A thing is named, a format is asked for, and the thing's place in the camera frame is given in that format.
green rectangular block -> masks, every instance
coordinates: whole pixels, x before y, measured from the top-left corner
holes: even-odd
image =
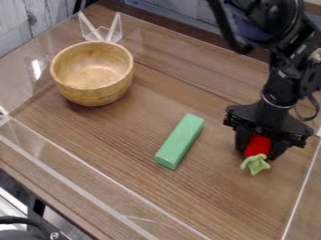
[[[155,154],[155,161],[158,164],[175,170],[182,158],[191,148],[203,126],[205,120],[201,117],[186,114]]]

wooden bowl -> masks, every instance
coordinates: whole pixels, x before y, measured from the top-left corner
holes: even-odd
[[[115,43],[82,42],[55,56],[50,72],[70,101],[101,106],[119,99],[131,86],[133,56]]]

wooden table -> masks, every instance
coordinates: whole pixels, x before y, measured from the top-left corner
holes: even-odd
[[[96,26],[114,16],[102,4],[86,14]],[[35,65],[83,40],[76,17],[2,59],[0,102],[11,112],[2,169],[96,239],[280,239],[319,139],[250,177],[222,126],[226,106],[258,99],[268,65],[130,16],[122,21],[135,75],[109,106],[67,102],[48,70],[35,74]],[[154,153],[186,113],[206,127],[173,172]]]

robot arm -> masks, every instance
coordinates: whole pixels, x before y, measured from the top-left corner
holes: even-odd
[[[304,147],[313,134],[289,111],[300,99],[308,98],[319,113],[312,94],[321,89],[321,33],[304,14],[302,0],[226,0],[246,42],[240,43],[221,2],[209,3],[232,49],[242,54],[254,47],[270,51],[270,76],[261,99],[249,106],[229,106],[225,125],[236,131],[236,148],[242,153],[252,136],[272,139],[269,160],[274,160],[289,147]]]

red object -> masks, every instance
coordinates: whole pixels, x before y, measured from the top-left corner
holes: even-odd
[[[249,145],[245,151],[245,157],[249,158],[260,154],[265,154],[268,156],[270,154],[270,150],[272,139],[258,134],[252,135]]]

